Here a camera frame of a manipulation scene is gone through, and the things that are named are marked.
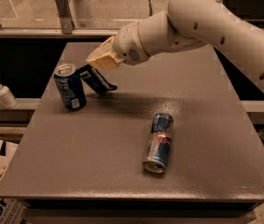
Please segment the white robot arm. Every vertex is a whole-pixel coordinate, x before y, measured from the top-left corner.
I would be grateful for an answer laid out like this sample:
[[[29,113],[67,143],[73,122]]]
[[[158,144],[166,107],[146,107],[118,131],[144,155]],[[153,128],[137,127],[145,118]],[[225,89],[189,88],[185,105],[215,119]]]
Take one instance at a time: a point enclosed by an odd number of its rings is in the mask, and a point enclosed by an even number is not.
[[[88,56],[87,63],[114,69],[206,44],[264,92],[264,30],[236,17],[219,0],[169,0],[165,11],[122,27]]]

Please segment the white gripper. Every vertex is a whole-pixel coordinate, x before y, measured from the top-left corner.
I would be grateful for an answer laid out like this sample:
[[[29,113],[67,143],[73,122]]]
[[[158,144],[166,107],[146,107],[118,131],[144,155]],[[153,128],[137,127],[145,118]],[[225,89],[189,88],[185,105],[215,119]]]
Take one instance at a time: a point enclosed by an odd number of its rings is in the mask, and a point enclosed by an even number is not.
[[[137,65],[149,58],[141,44],[139,21],[135,21],[123,26],[115,37],[106,39],[86,61],[95,69],[116,69],[123,62]]]

